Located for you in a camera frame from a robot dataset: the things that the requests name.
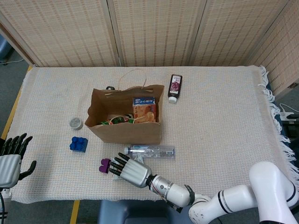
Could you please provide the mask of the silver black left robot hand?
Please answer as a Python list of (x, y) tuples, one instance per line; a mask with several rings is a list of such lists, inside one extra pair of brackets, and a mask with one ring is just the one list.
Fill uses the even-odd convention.
[(0, 189), (10, 189), (34, 172), (36, 161), (31, 162), (27, 171), (21, 172), (22, 161), (32, 139), (24, 133), (5, 140), (0, 147)]

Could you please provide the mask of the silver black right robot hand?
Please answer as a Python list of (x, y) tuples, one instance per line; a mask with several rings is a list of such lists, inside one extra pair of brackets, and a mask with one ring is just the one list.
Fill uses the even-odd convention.
[(125, 154), (118, 153), (118, 156), (114, 158), (115, 162), (109, 163), (109, 172), (138, 188), (149, 186), (152, 178), (151, 168)]

